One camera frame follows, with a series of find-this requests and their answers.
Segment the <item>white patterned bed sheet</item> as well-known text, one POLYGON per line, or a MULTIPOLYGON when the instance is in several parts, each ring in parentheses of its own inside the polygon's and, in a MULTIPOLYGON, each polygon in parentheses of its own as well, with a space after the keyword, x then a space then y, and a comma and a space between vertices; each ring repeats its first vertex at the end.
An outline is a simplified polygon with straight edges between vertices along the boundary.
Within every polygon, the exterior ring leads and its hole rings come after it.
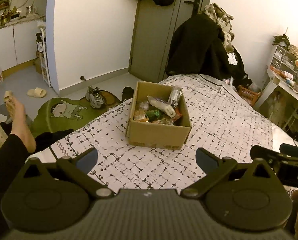
POLYGON ((254 145, 277 151, 294 140, 259 114, 228 85, 206 75, 176 75, 160 84, 139 82, 134 97, 39 152, 44 163, 76 157, 95 148, 98 160, 89 176, 113 191, 180 190, 204 176, 196 163, 200 147, 218 157, 249 163, 254 145), (134 121, 148 95, 167 99, 183 90, 182 117, 173 125, 134 121))

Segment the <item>green cartoon floor mat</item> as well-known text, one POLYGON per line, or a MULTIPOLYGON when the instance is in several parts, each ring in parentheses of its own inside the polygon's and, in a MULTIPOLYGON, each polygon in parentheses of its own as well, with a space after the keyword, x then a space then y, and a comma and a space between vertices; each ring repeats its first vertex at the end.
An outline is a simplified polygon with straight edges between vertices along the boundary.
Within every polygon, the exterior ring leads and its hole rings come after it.
POLYGON ((92 108, 85 98, 80 100, 52 98, 38 110, 32 122, 32 133, 34 137, 37 137, 45 132, 77 130, 119 103, 119 99, 110 96, 108 104, 96 109, 92 108))

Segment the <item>bare foot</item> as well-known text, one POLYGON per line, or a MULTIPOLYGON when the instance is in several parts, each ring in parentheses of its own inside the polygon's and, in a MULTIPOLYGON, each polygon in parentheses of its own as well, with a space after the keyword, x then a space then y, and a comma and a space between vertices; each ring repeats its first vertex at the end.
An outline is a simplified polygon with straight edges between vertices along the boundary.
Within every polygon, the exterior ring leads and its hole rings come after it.
POLYGON ((14 96, 10 96, 5 102, 5 105, 12 117, 11 134, 20 138, 29 154, 34 153, 36 150, 36 141, 27 125, 24 105, 14 96))

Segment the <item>grey sneaker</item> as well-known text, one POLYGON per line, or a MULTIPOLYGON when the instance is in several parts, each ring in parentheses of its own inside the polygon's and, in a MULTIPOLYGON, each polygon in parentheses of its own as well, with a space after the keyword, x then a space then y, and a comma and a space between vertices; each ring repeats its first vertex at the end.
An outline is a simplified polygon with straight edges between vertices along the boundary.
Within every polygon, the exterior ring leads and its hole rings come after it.
POLYGON ((88 86, 85 98, 93 109, 100 109, 106 104, 105 98, 97 87, 88 86))

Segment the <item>snack bags in box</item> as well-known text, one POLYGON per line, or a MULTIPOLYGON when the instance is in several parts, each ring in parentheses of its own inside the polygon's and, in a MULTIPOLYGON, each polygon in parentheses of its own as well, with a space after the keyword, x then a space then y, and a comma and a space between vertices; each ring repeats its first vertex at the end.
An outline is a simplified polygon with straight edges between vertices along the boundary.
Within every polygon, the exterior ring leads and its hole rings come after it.
POLYGON ((183 116, 178 107, 182 96, 183 91, 178 86, 172 87, 167 101, 148 95, 145 101, 136 104, 133 120, 174 125, 183 116))

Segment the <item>brown cardboard box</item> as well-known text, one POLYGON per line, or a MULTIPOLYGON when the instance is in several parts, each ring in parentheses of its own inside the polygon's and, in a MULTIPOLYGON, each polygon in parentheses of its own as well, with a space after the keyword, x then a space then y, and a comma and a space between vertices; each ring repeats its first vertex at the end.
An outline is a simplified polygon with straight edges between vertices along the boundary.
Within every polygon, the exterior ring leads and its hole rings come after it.
POLYGON ((174 125, 153 124, 133 120, 135 107, 138 102, 145 101, 148 95, 167 100, 171 90, 172 86, 146 81, 137 83, 126 130, 129 144, 141 147, 180 150, 186 143, 192 125, 184 96, 180 99, 178 106, 183 116, 174 125))

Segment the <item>orange plastic basket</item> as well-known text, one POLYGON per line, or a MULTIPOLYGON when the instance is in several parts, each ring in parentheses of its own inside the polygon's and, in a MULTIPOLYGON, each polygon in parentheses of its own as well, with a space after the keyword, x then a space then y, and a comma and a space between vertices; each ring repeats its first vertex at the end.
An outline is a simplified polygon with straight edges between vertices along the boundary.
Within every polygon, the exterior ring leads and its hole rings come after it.
POLYGON ((245 100, 251 107, 255 105, 258 98, 260 97, 261 93, 253 92, 252 90, 249 90, 247 88, 244 88, 243 86, 238 86, 238 94, 239 96, 245 100))

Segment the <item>white desk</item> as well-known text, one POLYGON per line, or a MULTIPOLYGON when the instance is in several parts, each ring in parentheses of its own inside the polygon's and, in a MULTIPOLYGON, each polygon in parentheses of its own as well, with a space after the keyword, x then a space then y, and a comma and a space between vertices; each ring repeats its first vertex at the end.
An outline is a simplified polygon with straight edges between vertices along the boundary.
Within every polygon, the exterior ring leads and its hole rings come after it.
POLYGON ((270 66, 267 69, 266 73, 269 76, 269 82, 266 85, 266 87, 263 89, 261 96, 258 98, 256 103, 254 104, 253 109, 258 111, 259 108, 261 107, 261 105, 265 102, 265 100, 275 91, 275 89, 277 87, 279 87, 285 93, 287 93, 290 97, 292 97, 294 100, 296 100, 295 109, 293 110, 288 121, 283 126, 283 129, 285 129, 286 126, 289 126, 289 122, 291 121, 292 118, 294 118, 295 120, 298 120, 298 114, 296 112, 298 109, 298 93, 296 92, 294 87, 287 84, 285 79, 283 79, 280 75, 278 75, 274 70, 275 70, 275 68, 273 66, 270 66))

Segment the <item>yellow slipper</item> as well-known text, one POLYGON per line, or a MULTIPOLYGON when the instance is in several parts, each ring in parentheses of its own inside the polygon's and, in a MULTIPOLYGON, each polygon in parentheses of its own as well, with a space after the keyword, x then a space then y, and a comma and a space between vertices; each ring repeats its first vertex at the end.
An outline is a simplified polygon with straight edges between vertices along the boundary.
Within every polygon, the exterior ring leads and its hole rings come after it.
POLYGON ((10 101, 12 99, 12 97, 13 97, 12 91, 10 91, 10 90, 5 91, 4 98, 3 98, 4 103, 10 101))
POLYGON ((36 87, 35 89, 30 89, 27 92, 27 95, 33 98, 44 98, 47 94, 45 89, 36 87))

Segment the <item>desk drawer organizer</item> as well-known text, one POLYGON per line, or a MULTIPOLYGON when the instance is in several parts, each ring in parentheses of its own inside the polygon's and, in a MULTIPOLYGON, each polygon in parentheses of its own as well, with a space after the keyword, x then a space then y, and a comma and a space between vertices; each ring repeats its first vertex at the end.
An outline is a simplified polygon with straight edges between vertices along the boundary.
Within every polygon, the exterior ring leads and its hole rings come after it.
POLYGON ((279 45, 274 45, 270 55, 268 66, 273 66, 280 71, 297 74, 298 67, 295 65, 296 59, 279 45))

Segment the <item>black coat on chair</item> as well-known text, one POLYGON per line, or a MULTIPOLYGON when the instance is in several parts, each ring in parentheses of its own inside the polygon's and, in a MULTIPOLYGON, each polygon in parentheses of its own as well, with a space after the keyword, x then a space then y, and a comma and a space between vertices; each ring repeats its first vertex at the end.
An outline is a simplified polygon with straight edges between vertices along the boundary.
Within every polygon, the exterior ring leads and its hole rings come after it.
POLYGON ((207 15, 189 18, 173 34, 166 75, 204 74, 218 80, 233 78, 235 87, 249 87, 252 80, 244 70, 241 55, 234 49, 236 64, 230 63, 223 41, 221 27, 207 15))

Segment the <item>dark spray bottle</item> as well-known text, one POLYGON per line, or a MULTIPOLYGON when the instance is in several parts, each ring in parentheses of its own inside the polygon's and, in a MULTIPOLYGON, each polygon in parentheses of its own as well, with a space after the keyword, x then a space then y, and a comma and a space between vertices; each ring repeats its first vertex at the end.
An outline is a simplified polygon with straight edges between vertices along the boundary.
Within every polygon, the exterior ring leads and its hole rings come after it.
POLYGON ((36 45, 37 50, 42 53, 43 52, 43 39, 41 33, 36 33, 36 45))

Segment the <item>white kitchen cabinet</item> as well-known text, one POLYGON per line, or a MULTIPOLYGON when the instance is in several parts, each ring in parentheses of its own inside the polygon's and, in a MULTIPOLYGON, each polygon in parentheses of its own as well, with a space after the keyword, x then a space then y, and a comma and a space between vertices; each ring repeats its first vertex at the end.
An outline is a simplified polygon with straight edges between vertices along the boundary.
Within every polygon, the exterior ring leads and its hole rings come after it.
POLYGON ((0 69, 5 71, 19 64, 36 59, 36 33, 40 15, 7 23, 0 28, 0 69))

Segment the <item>patterned beige garment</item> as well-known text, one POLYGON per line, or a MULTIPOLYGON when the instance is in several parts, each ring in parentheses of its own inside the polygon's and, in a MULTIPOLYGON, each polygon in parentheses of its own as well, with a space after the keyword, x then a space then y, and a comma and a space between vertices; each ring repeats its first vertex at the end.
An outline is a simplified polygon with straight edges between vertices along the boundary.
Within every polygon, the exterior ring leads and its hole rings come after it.
POLYGON ((233 28, 231 24, 231 20, 233 20, 233 16, 229 15, 224 9, 222 9, 216 3, 212 3, 206 5, 204 7, 204 14, 208 15, 208 17, 213 20, 218 26, 221 27, 224 40, 223 46, 227 53, 233 53, 234 48, 231 42, 233 41, 235 35, 233 33, 233 28))

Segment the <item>grey door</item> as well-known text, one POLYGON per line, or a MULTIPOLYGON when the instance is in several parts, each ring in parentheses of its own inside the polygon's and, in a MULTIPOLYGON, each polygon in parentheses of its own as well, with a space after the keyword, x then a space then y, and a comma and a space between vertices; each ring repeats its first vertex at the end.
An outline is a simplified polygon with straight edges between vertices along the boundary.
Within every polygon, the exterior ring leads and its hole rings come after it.
MULTIPOLYGON (((129 73, 150 82, 164 78, 173 33, 191 17, 193 6, 174 0, 162 7, 152 0, 138 0, 132 36, 129 73)), ((210 0, 201 0, 200 12, 210 0)))

